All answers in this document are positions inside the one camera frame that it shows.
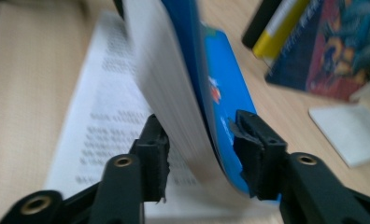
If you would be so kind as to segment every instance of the blue book cover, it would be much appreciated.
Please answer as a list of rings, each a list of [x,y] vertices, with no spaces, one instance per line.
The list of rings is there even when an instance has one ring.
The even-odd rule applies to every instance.
[[[229,40],[223,31],[201,24],[194,0],[162,2],[175,27],[217,160],[232,185],[249,194],[229,123],[238,109],[256,111]]]

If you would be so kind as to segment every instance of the wooden desk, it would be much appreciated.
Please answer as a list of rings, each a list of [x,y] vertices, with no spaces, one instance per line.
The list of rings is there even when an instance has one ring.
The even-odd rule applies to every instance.
[[[258,0],[203,0],[205,21],[228,35],[256,108],[289,151],[322,158],[339,179],[370,196],[370,163],[349,169],[307,110],[334,100],[267,85],[266,65],[240,42]],[[43,187],[93,25],[108,1],[0,2],[0,217]],[[279,214],[239,223],[281,223]]]

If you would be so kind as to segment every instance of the clamp jaw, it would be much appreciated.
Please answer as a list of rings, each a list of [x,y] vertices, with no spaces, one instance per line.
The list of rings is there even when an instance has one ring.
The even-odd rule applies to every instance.
[[[143,202],[165,197],[169,148],[152,115],[129,154],[107,162],[99,183],[66,200],[54,190],[32,193],[16,202],[0,223],[144,223]]]
[[[369,197],[345,188],[318,157],[287,153],[287,143],[260,117],[238,110],[231,128],[249,195],[281,196],[285,223],[370,223]]]

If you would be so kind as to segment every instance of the comic book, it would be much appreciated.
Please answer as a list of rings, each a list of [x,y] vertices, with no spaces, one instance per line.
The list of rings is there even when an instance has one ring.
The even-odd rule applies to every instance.
[[[266,81],[348,101],[370,81],[370,0],[313,0]]]

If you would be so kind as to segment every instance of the white paper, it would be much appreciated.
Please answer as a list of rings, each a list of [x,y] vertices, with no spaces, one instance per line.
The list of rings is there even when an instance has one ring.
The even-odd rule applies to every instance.
[[[68,198],[100,180],[112,156],[127,153],[139,136],[150,108],[134,82],[133,59],[124,24],[103,12],[74,91],[45,189]],[[146,203],[148,223],[188,218],[249,217],[277,209],[251,203],[247,209],[213,203],[174,148],[169,154],[167,203]]]
[[[312,108],[309,111],[349,167],[370,161],[370,112],[362,105]]]

